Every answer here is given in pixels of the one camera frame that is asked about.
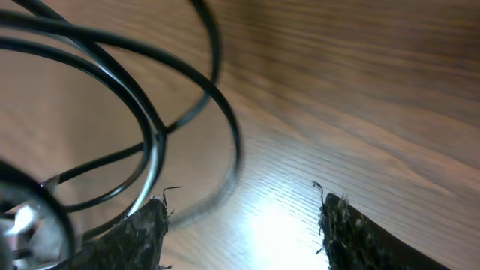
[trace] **wood grain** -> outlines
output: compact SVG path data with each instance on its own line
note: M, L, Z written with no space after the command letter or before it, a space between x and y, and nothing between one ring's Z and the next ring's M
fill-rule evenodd
M73 23L149 42L208 73L206 33L187 1L46 3ZM246 161L223 207L167 234L162 263L326 269L325 257L314 255L321 242L320 198L311 188L317 181L435 260L453 269L478 268L480 2L209 3L223 35L219 86L238 114ZM10 2L0 6L19 10ZM107 49L138 79L165 122L200 95L165 67ZM32 56L0 57L0 155L39 180L140 139L132 115L100 83ZM221 183L229 135L213 103L172 135L155 192L183 185L167 194L175 212ZM83 175L59 196L77 203L100 195L125 179L137 160ZM116 215L139 188L79 213L80 226Z

